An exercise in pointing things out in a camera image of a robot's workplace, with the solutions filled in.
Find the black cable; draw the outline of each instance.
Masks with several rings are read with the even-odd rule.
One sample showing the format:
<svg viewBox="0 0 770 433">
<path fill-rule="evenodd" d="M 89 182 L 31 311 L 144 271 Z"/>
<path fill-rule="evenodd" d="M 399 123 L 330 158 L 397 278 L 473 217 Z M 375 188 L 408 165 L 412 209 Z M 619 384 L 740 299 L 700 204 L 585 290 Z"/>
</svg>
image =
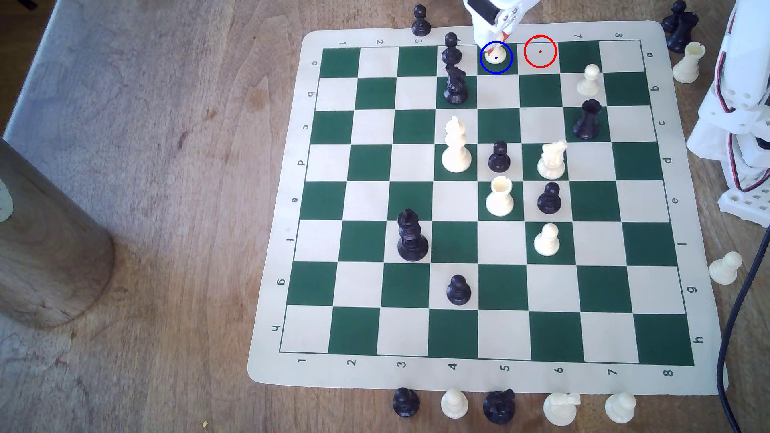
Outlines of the black cable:
<svg viewBox="0 0 770 433">
<path fill-rule="evenodd" d="M 721 346 L 719 346 L 719 357 L 717 358 L 717 392 L 719 393 L 719 401 L 722 403 L 722 407 L 725 409 L 725 415 L 727 415 L 727 421 L 730 423 L 733 433 L 741 433 L 741 428 L 738 427 L 738 422 L 735 420 L 735 415 L 730 409 L 730 403 L 727 401 L 727 395 L 725 394 L 725 356 L 727 355 L 727 346 L 730 344 L 730 334 L 732 334 L 732 327 L 735 325 L 735 318 L 738 316 L 738 311 L 741 309 L 744 298 L 748 293 L 748 289 L 752 286 L 752 281 L 757 275 L 759 265 L 762 264 L 762 259 L 765 258 L 765 251 L 770 244 L 770 226 L 765 231 L 765 237 L 762 238 L 762 242 L 759 244 L 759 250 L 756 257 L 754 257 L 754 263 L 746 276 L 746 281 L 743 282 L 741 291 L 738 292 L 738 296 L 735 298 L 735 304 L 732 306 L 730 316 L 727 319 L 725 325 L 725 336 L 722 337 Z"/>
</svg>

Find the red circle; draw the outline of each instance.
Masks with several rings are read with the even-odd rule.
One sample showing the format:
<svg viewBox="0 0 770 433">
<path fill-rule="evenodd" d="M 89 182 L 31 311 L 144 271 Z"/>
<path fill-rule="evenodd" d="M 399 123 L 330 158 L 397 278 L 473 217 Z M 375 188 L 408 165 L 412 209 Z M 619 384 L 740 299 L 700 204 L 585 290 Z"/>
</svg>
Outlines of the red circle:
<svg viewBox="0 0 770 433">
<path fill-rule="evenodd" d="M 527 58 L 527 45 L 529 45 L 529 43 L 532 42 L 532 39 L 535 39 L 535 38 L 546 38 L 549 41 L 551 41 L 551 44 L 554 46 L 554 57 L 551 59 L 551 61 L 547 65 L 542 65 L 542 66 L 535 65 L 534 63 L 530 62 L 529 59 Z M 554 62 L 556 62 L 556 54 L 557 54 L 556 53 L 556 42 L 554 42 L 553 39 L 547 37 L 546 35 L 535 35 L 535 36 L 532 36 L 531 38 L 529 38 L 527 43 L 524 44 L 524 60 L 526 60 L 527 63 L 532 65 L 534 68 L 547 68 L 548 66 L 553 65 Z"/>
</svg>

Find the blue circle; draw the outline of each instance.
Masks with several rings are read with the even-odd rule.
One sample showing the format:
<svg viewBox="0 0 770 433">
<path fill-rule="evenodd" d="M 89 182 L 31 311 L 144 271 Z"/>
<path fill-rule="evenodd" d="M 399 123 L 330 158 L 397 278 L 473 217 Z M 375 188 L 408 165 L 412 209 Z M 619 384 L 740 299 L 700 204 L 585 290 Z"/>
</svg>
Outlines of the blue circle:
<svg viewBox="0 0 770 433">
<path fill-rule="evenodd" d="M 502 70 L 502 71 L 500 71 L 500 72 L 492 72 L 492 71 L 490 71 L 489 69 L 487 69 L 487 67 L 486 67 L 486 66 L 484 66 L 484 60 L 483 60 L 483 59 L 482 59 L 482 57 L 481 57 L 482 55 L 484 55 L 484 50 L 486 49 L 486 47 L 488 47 L 488 46 L 489 46 L 489 44 L 495 44 L 495 43 L 497 43 L 497 44 L 503 44 L 503 45 L 505 45 L 505 48 L 507 48 L 507 49 L 508 49 L 508 52 L 511 54 L 511 55 L 510 55 L 511 59 L 510 59 L 510 60 L 508 60 L 508 66 L 506 66 L 506 68 L 505 68 L 505 69 L 503 69 L 503 70 Z M 482 68 L 484 68 L 484 70 L 485 70 L 485 71 L 487 71 L 487 72 L 489 72 L 490 74 L 494 74 L 494 75 L 496 75 L 496 74 L 501 74 L 501 73 L 503 73 L 503 72 L 507 71 L 508 69 L 510 69 L 510 68 L 511 68 L 511 65 L 513 65 L 513 64 L 514 64 L 514 52 L 512 52 L 512 51 L 511 51 L 511 47 L 509 47 L 507 43 L 505 43 L 505 42 L 500 42 L 500 41 L 492 41 L 492 42 L 489 42 L 488 44 L 484 45 L 484 47 L 481 49 L 481 52 L 479 53 L 479 63 L 481 64 L 481 67 L 482 67 Z"/>
</svg>

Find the cylindrical wooden object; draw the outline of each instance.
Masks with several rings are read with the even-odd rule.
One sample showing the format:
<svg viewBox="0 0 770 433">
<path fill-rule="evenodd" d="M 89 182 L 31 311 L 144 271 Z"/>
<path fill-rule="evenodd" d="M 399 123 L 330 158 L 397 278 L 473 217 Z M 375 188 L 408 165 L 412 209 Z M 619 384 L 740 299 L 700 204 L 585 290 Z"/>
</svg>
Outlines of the cylindrical wooden object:
<svg viewBox="0 0 770 433">
<path fill-rule="evenodd" d="M 88 309 L 112 276 L 107 230 L 0 139 L 13 214 L 0 222 L 0 311 L 50 328 Z"/>
</svg>

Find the wood grain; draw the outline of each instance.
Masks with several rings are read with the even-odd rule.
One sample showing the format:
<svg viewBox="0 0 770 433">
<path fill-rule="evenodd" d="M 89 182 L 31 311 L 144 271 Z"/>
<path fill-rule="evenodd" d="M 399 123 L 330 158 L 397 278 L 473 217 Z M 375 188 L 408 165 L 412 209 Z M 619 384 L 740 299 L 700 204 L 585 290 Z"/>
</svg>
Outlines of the wood grain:
<svg viewBox="0 0 770 433">
<path fill-rule="evenodd" d="M 685 135 L 713 78 L 732 2 L 691 0 L 707 47 L 677 84 Z M 434 27 L 469 25 L 460 0 L 428 0 Z M 59 0 L 5 138 L 115 237 L 102 299 L 51 332 L 0 319 L 0 431 L 553 431 L 542 394 L 495 426 L 450 420 L 439 392 L 399 419 L 391 391 L 282 388 L 246 375 L 302 37 L 411 25 L 382 0 Z M 660 20 L 669 0 L 541 0 L 524 22 Z M 681 56 L 671 55 L 672 64 Z M 719 213 L 718 164 L 691 156 L 708 259 L 752 259 L 762 228 Z M 740 270 L 745 277 L 747 267 Z M 770 271 L 735 327 L 729 395 L 745 431 L 770 430 Z M 722 320 L 738 285 L 715 286 Z M 727 431 L 716 397 L 641 396 L 614 425 L 584 396 L 560 431 Z M 208 421 L 207 427 L 202 423 Z"/>
</svg>

